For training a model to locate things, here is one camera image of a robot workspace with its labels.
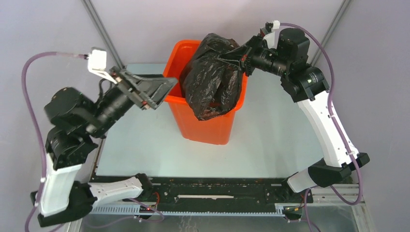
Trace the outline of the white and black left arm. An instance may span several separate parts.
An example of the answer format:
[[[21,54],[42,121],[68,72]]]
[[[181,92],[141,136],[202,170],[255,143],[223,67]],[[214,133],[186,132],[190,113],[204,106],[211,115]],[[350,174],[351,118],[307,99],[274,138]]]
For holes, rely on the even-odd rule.
[[[148,201],[153,185],[146,174],[135,174],[111,183],[81,183],[77,172],[107,132],[127,111],[157,109],[177,85],[175,77],[161,74],[136,75],[113,67],[114,84],[101,91],[96,101],[73,87],[59,90],[44,107],[53,125],[45,141],[46,175],[39,197],[37,216],[41,227],[81,219],[94,208],[128,198]]]

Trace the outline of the black plastic trash bag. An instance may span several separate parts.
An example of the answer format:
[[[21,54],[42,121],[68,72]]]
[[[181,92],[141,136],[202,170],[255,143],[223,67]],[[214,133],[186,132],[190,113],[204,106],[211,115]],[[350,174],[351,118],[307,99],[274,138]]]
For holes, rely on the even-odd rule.
[[[236,107],[243,72],[218,57],[238,47],[233,39],[209,33],[182,70],[181,95],[199,121],[225,115]]]

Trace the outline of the orange plastic trash bin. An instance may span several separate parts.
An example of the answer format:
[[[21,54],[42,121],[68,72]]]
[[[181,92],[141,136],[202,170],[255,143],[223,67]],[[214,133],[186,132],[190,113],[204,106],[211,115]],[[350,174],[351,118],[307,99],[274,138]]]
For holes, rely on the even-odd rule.
[[[200,40],[181,40],[177,42],[169,56],[164,69],[165,77],[179,78],[183,68],[197,50]],[[182,97],[180,84],[177,84],[165,98],[182,136],[186,139],[214,145],[225,145],[229,142],[235,114],[244,104],[248,77],[243,75],[241,94],[235,108],[225,115],[199,121]]]

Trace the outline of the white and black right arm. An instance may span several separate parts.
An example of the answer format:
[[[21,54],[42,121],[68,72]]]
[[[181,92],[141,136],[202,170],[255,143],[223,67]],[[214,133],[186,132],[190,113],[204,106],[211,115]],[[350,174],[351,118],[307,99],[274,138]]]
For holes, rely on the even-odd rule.
[[[281,189],[282,198],[294,202],[311,187],[336,184],[370,161],[348,138],[331,102],[331,88],[322,71],[308,64],[311,36],[287,25],[275,37],[268,23],[244,45],[223,53],[219,60],[237,66],[247,76],[255,69],[280,77],[281,86],[311,123],[322,146],[323,158],[289,176]]]

